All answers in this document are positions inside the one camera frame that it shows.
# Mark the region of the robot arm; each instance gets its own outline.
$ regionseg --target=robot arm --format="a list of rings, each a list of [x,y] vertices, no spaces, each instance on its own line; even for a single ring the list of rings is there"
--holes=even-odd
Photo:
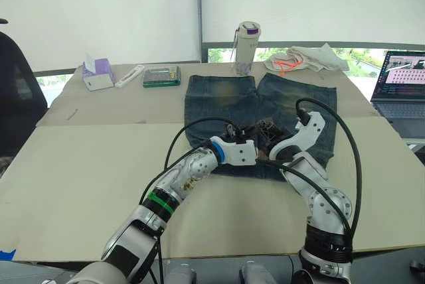
[[[315,182],[349,219],[352,206],[348,196],[329,183],[325,170],[306,152],[315,144],[325,122],[320,113],[314,111],[309,112],[304,120],[298,122],[297,133],[293,136],[276,129],[270,122],[263,123],[261,126],[263,136],[273,138],[269,139],[267,144],[267,150],[270,150],[268,156],[270,160],[284,160],[286,166]],[[322,283],[319,281],[321,276],[350,283],[351,235],[347,234],[340,217],[328,201],[308,183],[292,173],[283,170],[281,173],[304,199],[311,213],[307,217],[307,234],[300,251],[303,268],[308,270],[308,273],[300,271],[294,276],[294,283]]]
[[[68,284],[139,283],[157,255],[157,238],[195,185],[221,164],[255,165],[256,158],[253,140],[227,143],[217,136],[210,138],[159,177],[155,188],[106,244],[102,262],[90,264]]]
[[[263,152],[271,160],[285,163],[309,177],[349,219],[352,209],[347,195],[327,181],[325,170],[306,152],[324,126],[320,113],[310,112],[301,117],[295,135],[277,129],[272,122],[262,121],[258,127],[267,141]],[[109,240],[102,261],[85,267],[68,284],[139,283],[157,255],[158,237],[195,185],[220,164],[255,165],[256,158],[253,140],[227,143],[220,137],[212,137],[204,147],[159,177],[155,188]],[[287,171],[281,173],[311,212],[307,217],[305,244],[299,254],[304,269],[294,274],[293,284],[341,281],[350,284],[351,235],[346,234],[340,217],[308,183]]]

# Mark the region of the laptop screen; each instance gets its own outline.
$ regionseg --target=laptop screen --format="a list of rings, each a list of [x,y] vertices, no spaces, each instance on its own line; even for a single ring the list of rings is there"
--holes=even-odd
[[[425,99],[425,52],[388,51],[373,98]]]

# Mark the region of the blue jeans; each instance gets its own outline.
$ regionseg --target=blue jeans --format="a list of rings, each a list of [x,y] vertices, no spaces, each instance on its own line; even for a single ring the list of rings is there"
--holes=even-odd
[[[202,117],[216,116],[231,119],[244,127],[272,117],[277,127],[285,127],[294,134],[298,122],[295,102],[304,97],[314,98],[337,110],[336,88],[294,82],[271,73],[263,77],[257,89],[252,76],[191,76],[185,97],[185,124]],[[312,103],[303,102],[301,107],[320,111],[326,122],[316,144],[307,150],[320,165],[326,167],[333,156],[336,121],[324,109]],[[195,146],[214,135],[221,135],[223,131],[223,122],[208,121],[187,129],[186,136],[189,143]],[[245,167],[223,165],[214,173],[283,180],[276,169],[263,164]]]

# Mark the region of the black cable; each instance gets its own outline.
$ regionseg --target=black cable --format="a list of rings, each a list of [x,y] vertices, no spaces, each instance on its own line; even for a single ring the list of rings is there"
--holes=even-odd
[[[332,199],[329,197],[329,195],[327,195],[327,193],[325,191],[323,191],[323,189],[320,186],[318,186],[314,181],[312,181],[310,178],[307,178],[305,175],[296,171],[295,169],[292,169],[290,167],[282,165],[282,164],[278,163],[277,161],[257,160],[257,163],[264,163],[265,165],[268,165],[269,167],[275,167],[275,168],[283,169],[284,171],[287,171],[287,172],[301,178],[306,183],[308,183],[310,186],[312,186],[314,188],[314,190],[316,190],[318,193],[320,193],[320,195],[322,197],[324,197],[326,199],[326,201],[330,204],[330,206],[336,211],[336,213],[339,215],[339,218],[344,223],[344,227],[345,227],[347,234],[349,236],[351,235],[350,224],[348,223],[347,218],[344,216],[344,213],[342,213],[341,209],[334,203],[334,201],[332,201]]]
[[[149,269],[149,274],[152,277],[153,284],[158,284],[157,279],[156,279],[155,275],[152,272],[152,269]]]
[[[291,261],[291,265],[292,265],[292,274],[291,274],[291,283],[292,283],[292,277],[294,277],[294,262],[292,261],[292,258],[290,255],[288,255],[290,261]]]
[[[357,229],[357,224],[359,223],[360,208],[361,208],[361,189],[362,189],[362,173],[361,173],[360,154],[359,154],[359,150],[357,148],[356,142],[353,138],[353,135],[350,132],[350,129],[345,124],[345,122],[342,120],[342,118],[339,117],[339,115],[332,108],[330,108],[328,105],[326,105],[326,104],[324,104],[324,103],[322,103],[318,100],[315,100],[313,98],[301,98],[301,99],[297,100],[297,102],[296,102],[297,113],[300,111],[299,104],[301,102],[311,102],[315,105],[322,107],[328,113],[330,113],[337,120],[337,122],[340,124],[340,126],[342,127],[343,131],[347,135],[347,138],[350,142],[351,148],[353,150],[354,161],[355,161],[355,166],[356,166],[356,205],[355,205],[355,210],[354,210],[354,214],[353,214],[353,223],[351,224],[351,237],[354,238],[354,234],[355,234],[356,229]]]
[[[233,121],[226,119],[226,118],[222,118],[222,117],[205,117],[205,118],[200,118],[198,120],[192,121],[191,123],[188,123],[186,126],[184,126],[182,129],[179,130],[179,132],[176,134],[176,136],[174,136],[173,141],[171,142],[170,148],[168,148],[168,152],[167,152],[167,156],[165,158],[165,164],[164,164],[164,169],[167,168],[168,165],[168,161],[170,159],[170,155],[171,152],[173,150],[174,144],[177,141],[177,139],[180,137],[180,135],[189,127],[196,125],[197,123],[203,122],[203,121],[211,121],[211,120],[217,120],[217,121],[223,121],[225,123],[229,123],[231,124],[235,130],[238,133],[241,133],[241,130],[239,128],[239,126],[237,126]]]
[[[158,245],[159,280],[161,284],[164,284],[164,269],[162,265],[161,236],[158,237],[157,245]]]
[[[151,182],[149,182],[145,188],[145,190],[143,191],[143,194],[141,195],[139,204],[142,204],[144,198],[146,197],[147,191],[149,190],[149,188],[153,185],[153,183],[158,180],[159,178],[161,178],[161,176],[166,173],[169,169],[173,168],[177,163],[179,163],[180,161],[182,161],[185,157],[189,156],[191,153],[193,153],[195,150],[197,150],[199,147],[201,147],[201,145],[197,145],[195,147],[193,147],[191,150],[187,151],[183,156],[181,156],[180,158],[178,158],[174,163],[172,163],[169,167],[167,167],[166,169],[164,169],[163,171],[161,171],[155,178],[153,178],[151,180]]]

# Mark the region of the white cloth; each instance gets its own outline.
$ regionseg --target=white cloth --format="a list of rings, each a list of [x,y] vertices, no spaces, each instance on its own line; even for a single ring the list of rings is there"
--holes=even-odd
[[[277,62],[286,62],[289,64],[298,64],[291,67],[286,65],[278,65]],[[282,72],[282,68],[286,71],[300,70],[302,68],[310,68],[316,72],[321,69],[326,70],[349,70],[346,60],[341,60],[326,43],[320,48],[308,48],[293,46],[286,50],[285,53],[277,53],[271,55],[269,59],[264,61],[266,68],[275,72]]]

